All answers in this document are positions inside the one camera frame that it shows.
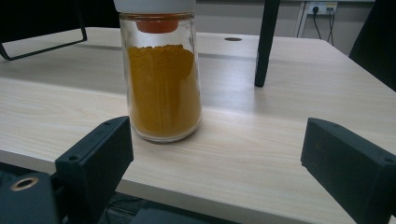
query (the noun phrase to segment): glass jar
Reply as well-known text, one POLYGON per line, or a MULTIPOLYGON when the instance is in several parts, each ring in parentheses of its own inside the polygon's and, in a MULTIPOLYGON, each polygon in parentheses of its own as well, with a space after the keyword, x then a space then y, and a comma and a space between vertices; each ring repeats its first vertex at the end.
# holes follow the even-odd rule
POLYGON ((131 125, 157 142, 193 133, 202 116, 193 13, 170 11, 120 14, 131 125))

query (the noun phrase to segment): turmeric powder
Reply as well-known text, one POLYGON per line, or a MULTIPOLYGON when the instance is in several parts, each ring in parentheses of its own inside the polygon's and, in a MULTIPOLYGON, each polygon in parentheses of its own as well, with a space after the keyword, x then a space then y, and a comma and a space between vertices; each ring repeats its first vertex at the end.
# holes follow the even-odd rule
POLYGON ((128 48, 130 118, 154 141, 174 141, 192 133, 201 119, 194 54, 182 45, 128 48))

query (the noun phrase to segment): light wood surface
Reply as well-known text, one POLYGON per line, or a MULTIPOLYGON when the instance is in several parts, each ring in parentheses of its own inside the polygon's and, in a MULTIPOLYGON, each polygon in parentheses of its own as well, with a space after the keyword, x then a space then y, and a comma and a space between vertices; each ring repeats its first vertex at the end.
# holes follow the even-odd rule
MULTIPOLYGON (((7 50, 77 34, 7 43, 7 50)), ((89 28, 88 38, 0 61, 1 162, 52 173, 85 134, 127 114, 120 31, 89 28)), ((336 122, 396 154, 396 93, 324 41, 282 37, 264 87, 255 88, 257 36, 197 39, 200 128, 165 145, 133 133, 135 160, 118 191, 241 223, 354 223, 301 165, 306 122, 336 122)))

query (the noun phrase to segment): transparent glass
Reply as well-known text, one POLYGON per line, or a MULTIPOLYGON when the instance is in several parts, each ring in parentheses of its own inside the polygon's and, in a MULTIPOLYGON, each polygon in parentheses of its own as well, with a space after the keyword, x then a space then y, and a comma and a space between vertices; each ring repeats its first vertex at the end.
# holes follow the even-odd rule
POLYGON ((144 138, 172 142, 202 116, 192 13, 120 14, 131 125, 144 138))

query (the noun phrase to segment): wall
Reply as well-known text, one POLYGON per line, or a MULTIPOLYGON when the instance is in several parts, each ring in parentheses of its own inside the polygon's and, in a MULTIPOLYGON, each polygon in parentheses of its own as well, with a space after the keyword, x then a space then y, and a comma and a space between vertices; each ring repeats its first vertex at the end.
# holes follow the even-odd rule
MULTIPOLYGON (((333 27, 334 46, 346 55, 352 49, 373 2, 338 3, 333 27)), ((276 23, 276 36, 295 37, 300 25, 299 14, 304 2, 282 1, 276 23)), ((261 3, 200 3, 195 8, 195 23, 198 32, 258 35, 262 24, 263 4, 261 3)), ((317 25, 322 38, 327 40, 330 32, 328 16, 317 16, 317 25)), ((308 15, 301 26, 300 36, 318 38, 313 16, 308 15)))

